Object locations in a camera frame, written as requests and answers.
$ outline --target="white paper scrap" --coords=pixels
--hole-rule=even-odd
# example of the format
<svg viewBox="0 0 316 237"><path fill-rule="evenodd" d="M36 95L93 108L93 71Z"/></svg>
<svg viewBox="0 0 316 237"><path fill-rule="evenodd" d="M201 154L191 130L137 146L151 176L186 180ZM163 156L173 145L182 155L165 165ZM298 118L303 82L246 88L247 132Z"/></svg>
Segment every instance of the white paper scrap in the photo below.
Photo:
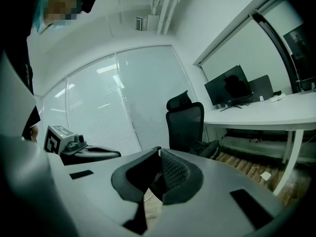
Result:
<svg viewBox="0 0 316 237"><path fill-rule="evenodd" d="M266 181L268 181L268 179L271 177L271 174L265 171L261 174L261 177L265 179Z"/></svg>

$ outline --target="white table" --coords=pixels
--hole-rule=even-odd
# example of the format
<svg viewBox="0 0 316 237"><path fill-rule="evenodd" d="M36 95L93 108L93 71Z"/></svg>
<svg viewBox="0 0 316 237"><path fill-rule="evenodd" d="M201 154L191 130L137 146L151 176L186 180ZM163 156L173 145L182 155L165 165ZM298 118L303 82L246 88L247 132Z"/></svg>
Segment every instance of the white table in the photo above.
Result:
<svg viewBox="0 0 316 237"><path fill-rule="evenodd" d="M316 129L316 92L301 92L270 103L252 103L249 106L205 112L204 125L221 128L250 130L287 130L288 139L283 162L288 158L293 131L294 144L285 172L278 183L274 194L278 195L288 180L297 160L303 139L304 130Z"/></svg>

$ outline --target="monitor screen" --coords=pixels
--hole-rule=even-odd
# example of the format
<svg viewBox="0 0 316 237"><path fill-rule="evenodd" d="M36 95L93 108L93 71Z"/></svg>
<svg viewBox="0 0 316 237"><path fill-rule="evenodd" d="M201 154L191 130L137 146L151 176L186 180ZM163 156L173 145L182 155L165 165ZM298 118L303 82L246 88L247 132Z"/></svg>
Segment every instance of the monitor screen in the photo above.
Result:
<svg viewBox="0 0 316 237"><path fill-rule="evenodd" d="M247 78L240 65L233 67L205 85L213 105L252 95Z"/></svg>

